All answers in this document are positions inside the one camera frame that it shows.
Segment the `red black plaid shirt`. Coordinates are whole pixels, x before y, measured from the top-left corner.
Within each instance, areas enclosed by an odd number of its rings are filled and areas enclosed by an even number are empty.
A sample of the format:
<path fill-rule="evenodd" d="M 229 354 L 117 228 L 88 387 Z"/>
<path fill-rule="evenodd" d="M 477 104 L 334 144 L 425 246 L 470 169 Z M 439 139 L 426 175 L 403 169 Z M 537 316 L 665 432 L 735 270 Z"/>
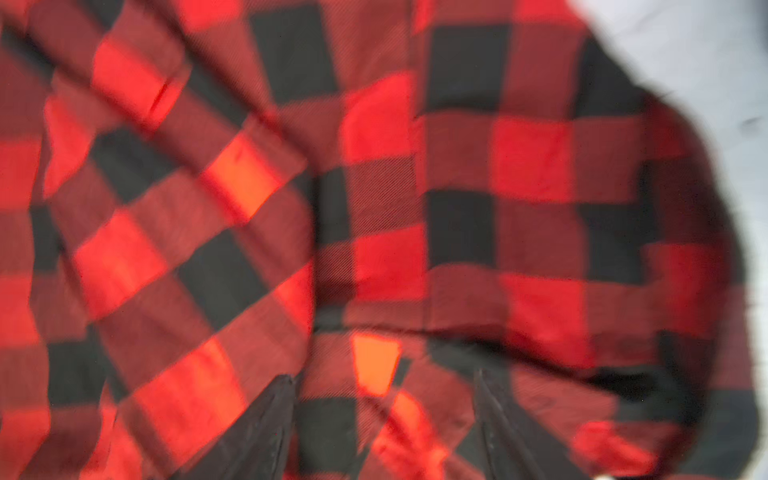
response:
<path fill-rule="evenodd" d="M 280 479 L 487 479 L 485 370 L 590 478 L 738 479 L 709 155 L 564 1 L 5 1 L 1 475 L 173 479 L 297 379 Z"/>

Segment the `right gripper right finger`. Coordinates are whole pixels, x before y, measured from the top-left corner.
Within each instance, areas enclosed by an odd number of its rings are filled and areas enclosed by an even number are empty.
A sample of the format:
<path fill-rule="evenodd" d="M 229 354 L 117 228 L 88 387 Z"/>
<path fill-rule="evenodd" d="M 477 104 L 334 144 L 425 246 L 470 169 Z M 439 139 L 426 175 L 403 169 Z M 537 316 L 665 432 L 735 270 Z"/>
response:
<path fill-rule="evenodd" d="M 565 447 L 485 370 L 474 376 L 473 408 L 484 474 L 492 480 L 588 480 Z"/>

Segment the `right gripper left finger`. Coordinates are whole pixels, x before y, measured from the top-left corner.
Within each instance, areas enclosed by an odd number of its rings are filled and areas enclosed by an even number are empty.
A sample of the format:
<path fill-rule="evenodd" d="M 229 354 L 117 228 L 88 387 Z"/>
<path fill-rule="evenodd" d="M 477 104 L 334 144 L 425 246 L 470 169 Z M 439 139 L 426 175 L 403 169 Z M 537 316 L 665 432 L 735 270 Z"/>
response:
<path fill-rule="evenodd" d="M 280 479 L 286 467 L 297 379 L 281 374 L 247 403 L 228 382 L 193 384 L 173 479 Z"/>

